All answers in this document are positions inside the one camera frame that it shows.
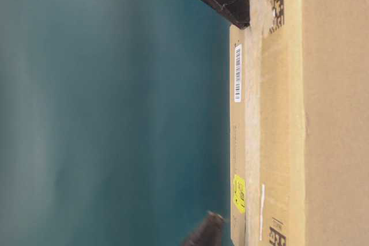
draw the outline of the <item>yellow sticker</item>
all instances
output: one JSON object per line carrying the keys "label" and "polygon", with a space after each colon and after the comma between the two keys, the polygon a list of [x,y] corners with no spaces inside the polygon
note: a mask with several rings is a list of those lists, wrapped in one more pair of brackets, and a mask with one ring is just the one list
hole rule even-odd
{"label": "yellow sticker", "polygon": [[233,202],[241,213],[246,211],[245,208],[246,185],[244,179],[235,175],[233,179]]}

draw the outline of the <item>barcode label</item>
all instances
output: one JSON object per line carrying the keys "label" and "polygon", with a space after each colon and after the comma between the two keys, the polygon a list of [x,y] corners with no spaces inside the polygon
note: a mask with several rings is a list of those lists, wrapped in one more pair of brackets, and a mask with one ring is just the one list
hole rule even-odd
{"label": "barcode label", "polygon": [[235,48],[235,102],[241,102],[242,44]]}

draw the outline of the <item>white tag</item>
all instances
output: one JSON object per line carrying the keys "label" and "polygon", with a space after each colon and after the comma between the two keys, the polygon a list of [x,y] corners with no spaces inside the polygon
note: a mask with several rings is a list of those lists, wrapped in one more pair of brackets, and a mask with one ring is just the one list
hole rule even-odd
{"label": "white tag", "polygon": [[259,240],[263,240],[263,212],[265,201],[265,185],[261,185],[261,198],[260,198],[260,237]]}
{"label": "white tag", "polygon": [[235,48],[235,102],[241,102],[242,94],[242,44]]}

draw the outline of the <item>cardboard surface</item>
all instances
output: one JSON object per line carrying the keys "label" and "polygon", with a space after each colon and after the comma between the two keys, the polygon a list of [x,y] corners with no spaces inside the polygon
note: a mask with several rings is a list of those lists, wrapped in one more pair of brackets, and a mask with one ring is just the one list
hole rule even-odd
{"label": "cardboard surface", "polygon": [[231,156],[231,239],[237,246],[244,246],[245,242],[245,208],[247,195],[243,193],[243,203],[240,201],[240,193],[245,180],[245,50],[244,33],[236,26],[231,26],[229,37],[229,110],[230,110],[230,156]]}
{"label": "cardboard surface", "polygon": [[369,0],[250,4],[243,35],[258,53],[245,57],[257,82],[245,88],[254,100],[244,108],[245,130],[254,131],[244,137],[254,149],[246,150],[245,181],[246,204],[259,203],[259,213],[246,208],[246,245],[366,245]]}

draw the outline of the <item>blue-green background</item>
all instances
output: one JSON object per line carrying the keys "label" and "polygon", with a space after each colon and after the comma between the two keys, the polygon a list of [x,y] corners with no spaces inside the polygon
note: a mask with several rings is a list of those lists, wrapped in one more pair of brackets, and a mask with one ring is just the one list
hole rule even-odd
{"label": "blue-green background", "polygon": [[229,217],[228,160],[202,2],[0,0],[0,245],[179,245]]}

